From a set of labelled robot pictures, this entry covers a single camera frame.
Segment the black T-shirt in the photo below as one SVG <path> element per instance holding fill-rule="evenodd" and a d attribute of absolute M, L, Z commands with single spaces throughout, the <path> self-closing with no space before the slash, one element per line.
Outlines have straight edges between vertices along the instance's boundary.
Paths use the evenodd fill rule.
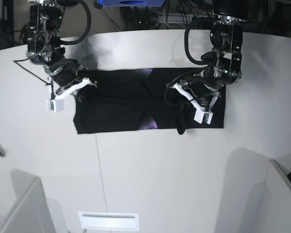
<path fill-rule="evenodd" d="M 97 81 L 81 91 L 86 101 L 76 101 L 74 124 L 79 134 L 136 131 L 142 129 L 187 129 L 224 126 L 224 97 L 214 105 L 211 124 L 194 121 L 195 109 L 168 84 L 184 79 L 192 68 L 153 68 L 133 70 L 89 70 L 84 77 Z"/>

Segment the blue box at top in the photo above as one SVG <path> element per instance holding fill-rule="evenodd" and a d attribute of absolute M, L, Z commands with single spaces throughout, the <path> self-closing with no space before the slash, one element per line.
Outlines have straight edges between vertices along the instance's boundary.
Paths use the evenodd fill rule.
<path fill-rule="evenodd" d="M 105 7 L 161 7 L 165 0 L 98 0 Z"/>

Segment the white bin left front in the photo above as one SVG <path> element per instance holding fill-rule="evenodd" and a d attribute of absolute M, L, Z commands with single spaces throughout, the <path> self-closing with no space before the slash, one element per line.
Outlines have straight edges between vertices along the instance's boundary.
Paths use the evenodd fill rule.
<path fill-rule="evenodd" d="M 61 205 L 45 196 L 38 176 L 0 170 L 0 233 L 66 232 Z"/>

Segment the white bin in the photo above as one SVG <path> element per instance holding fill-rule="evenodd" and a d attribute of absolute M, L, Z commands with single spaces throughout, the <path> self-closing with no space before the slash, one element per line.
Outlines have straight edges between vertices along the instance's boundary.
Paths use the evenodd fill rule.
<path fill-rule="evenodd" d="M 239 232 L 291 233 L 291 182 L 275 160 L 264 182 L 252 186 Z"/>
<path fill-rule="evenodd" d="M 66 232 L 61 205 L 45 196 L 38 176 L 0 170 L 0 233 Z"/>

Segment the white bin right front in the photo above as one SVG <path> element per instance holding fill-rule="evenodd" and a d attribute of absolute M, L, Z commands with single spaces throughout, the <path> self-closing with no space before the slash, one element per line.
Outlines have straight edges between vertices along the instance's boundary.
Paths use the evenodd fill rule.
<path fill-rule="evenodd" d="M 239 232 L 291 233 L 291 182 L 275 160 L 264 182 L 252 186 Z"/>

